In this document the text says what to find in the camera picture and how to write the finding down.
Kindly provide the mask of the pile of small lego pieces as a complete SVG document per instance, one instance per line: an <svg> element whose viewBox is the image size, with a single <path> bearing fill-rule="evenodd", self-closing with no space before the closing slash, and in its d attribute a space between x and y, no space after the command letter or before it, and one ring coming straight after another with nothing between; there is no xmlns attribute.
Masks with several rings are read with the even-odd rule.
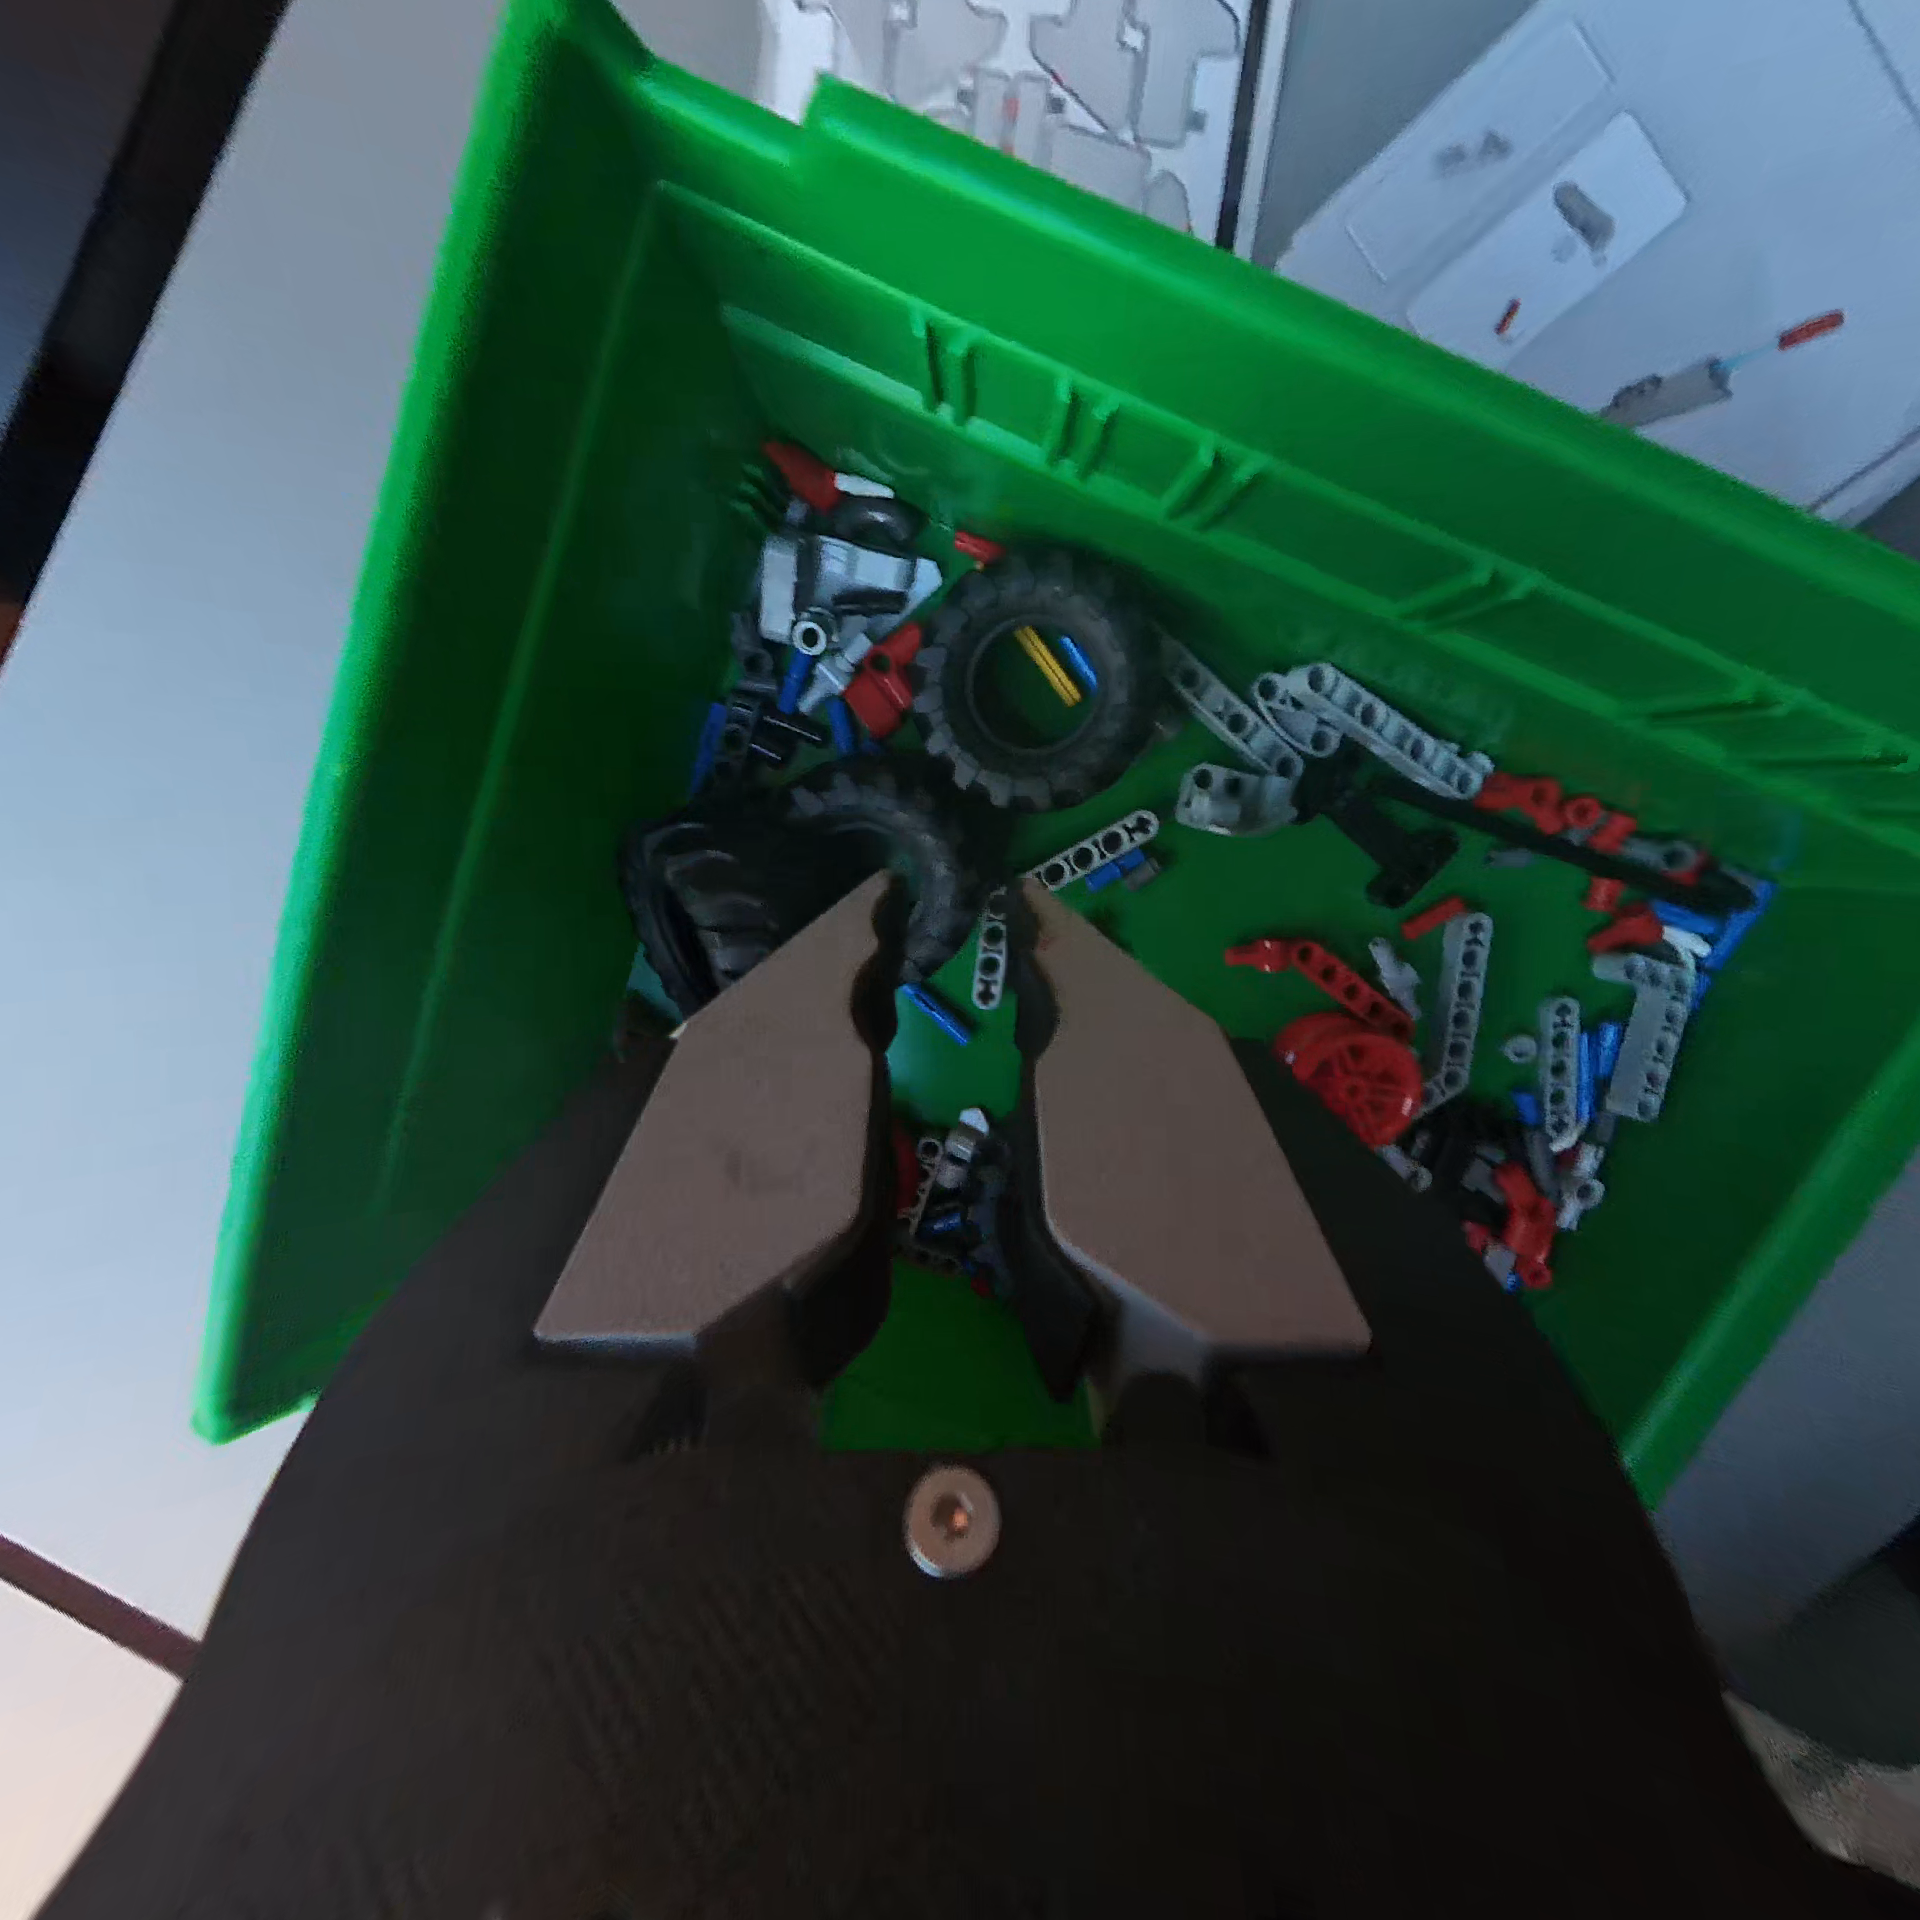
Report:
<svg viewBox="0 0 1920 1920"><path fill-rule="evenodd" d="M749 508L766 538L852 492L895 497L793 440L766 440L762 454ZM1349 1012L1415 1046L1424 1105L1397 1142L1371 1153L1410 1187L1444 1193L1467 1244L1501 1287L1547 1287L1557 1236L1608 1195L1619 1122L1662 1116L1691 1012L1767 906L1769 886L1722 869L1691 842L1645 834L1591 793L1499 770L1333 661L1260 673L1241 696L1161 622L1167 696L1136 763L1075 806L997 806L923 747L916 710L923 622L951 585L899 620L845 618L832 634L807 620L788 643L757 637L754 597L735 610L733 681L701 720L691 803L880 755L920 758L988 803L1003 851L957 954L973 961L977 1014L1012 998L1016 881L1039 878L1068 905L1091 905L1164 878L1167 826L1252 846L1328 821L1371 863L1362 898L1397 917L1397 930L1368 938L1366 971L1322 934L1259 934L1228 942L1223 964L1307 980L1319 992L1307 1014ZM1581 996L1546 992L1531 1022L1499 1041L1511 1067L1499 1105L1471 1098L1496 917L1467 898L1422 902L1459 854L1459 829L1493 840L1488 863L1547 854L1583 873L1583 906L1603 915L1586 938L1593 980L1631 996L1625 1014L1593 1017ZM969 1046L969 1017L934 980L902 987L902 998L951 1041Z"/></svg>

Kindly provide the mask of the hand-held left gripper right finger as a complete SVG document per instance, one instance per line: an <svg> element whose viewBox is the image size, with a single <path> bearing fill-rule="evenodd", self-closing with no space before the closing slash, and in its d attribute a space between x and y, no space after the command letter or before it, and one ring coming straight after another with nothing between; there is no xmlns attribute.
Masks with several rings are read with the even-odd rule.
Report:
<svg viewBox="0 0 1920 1920"><path fill-rule="evenodd" d="M1056 1402L1354 1360L1371 1326L1217 1022L1058 902L1009 895L1009 1304Z"/></svg>

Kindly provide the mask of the grey partly built lego assembly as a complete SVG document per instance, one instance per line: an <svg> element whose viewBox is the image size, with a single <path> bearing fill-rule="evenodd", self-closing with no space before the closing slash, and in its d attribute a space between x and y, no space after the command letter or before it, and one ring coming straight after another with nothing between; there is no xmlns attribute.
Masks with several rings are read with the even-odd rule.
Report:
<svg viewBox="0 0 1920 1920"><path fill-rule="evenodd" d="M941 563L919 548L923 525L919 506L880 492L783 521L757 554L757 637L788 643L807 620L832 634L845 618L904 618L945 585Z"/></svg>

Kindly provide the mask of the green plastic bin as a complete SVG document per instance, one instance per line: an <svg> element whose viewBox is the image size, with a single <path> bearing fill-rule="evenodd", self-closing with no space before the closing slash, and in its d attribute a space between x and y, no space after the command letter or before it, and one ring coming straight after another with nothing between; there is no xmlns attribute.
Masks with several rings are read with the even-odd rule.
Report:
<svg viewBox="0 0 1920 1920"><path fill-rule="evenodd" d="M1781 891L1534 1292L1659 1503L1916 1160L1916 563L831 81L510 3L280 915L193 1425L306 1408L611 1041L762 447L1333 655Z"/></svg>

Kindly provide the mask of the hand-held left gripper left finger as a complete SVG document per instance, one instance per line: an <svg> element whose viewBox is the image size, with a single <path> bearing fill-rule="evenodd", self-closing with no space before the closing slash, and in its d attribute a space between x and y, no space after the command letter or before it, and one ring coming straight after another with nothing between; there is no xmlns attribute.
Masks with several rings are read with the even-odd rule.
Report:
<svg viewBox="0 0 1920 1920"><path fill-rule="evenodd" d="M673 1039L537 1338L812 1404L889 1307L904 886L870 874Z"/></svg>

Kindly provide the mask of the black lego tire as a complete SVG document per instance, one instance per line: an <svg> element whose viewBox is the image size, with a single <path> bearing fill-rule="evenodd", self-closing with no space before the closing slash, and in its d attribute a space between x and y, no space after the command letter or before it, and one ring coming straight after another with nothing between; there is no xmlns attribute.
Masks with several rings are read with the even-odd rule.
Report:
<svg viewBox="0 0 1920 1920"><path fill-rule="evenodd" d="M1080 548L1016 548L963 574L916 673L923 747L960 787L1037 813L1111 790L1167 696L1136 576Z"/></svg>
<svg viewBox="0 0 1920 1920"><path fill-rule="evenodd" d="M880 755L636 821L616 881L651 971L694 1014L873 874L904 891L899 982L930 982L973 934L1000 851L988 803L920 758Z"/></svg>

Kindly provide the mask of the open white instruction booklet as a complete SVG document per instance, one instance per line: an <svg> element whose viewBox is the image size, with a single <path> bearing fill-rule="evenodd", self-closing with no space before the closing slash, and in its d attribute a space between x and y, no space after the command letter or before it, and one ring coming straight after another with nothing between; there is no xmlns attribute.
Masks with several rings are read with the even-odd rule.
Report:
<svg viewBox="0 0 1920 1920"><path fill-rule="evenodd" d="M1248 251L1873 521L1916 492L1916 3L1298 3Z"/></svg>

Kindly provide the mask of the red lego wheel hub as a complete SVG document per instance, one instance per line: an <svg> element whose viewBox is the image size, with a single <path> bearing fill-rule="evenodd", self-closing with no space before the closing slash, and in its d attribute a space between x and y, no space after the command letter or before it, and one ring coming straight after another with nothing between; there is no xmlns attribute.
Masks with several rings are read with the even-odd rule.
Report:
<svg viewBox="0 0 1920 1920"><path fill-rule="evenodd" d="M1397 1142L1424 1105L1415 1046L1358 1014L1295 1017L1272 1052L1368 1149Z"/></svg>

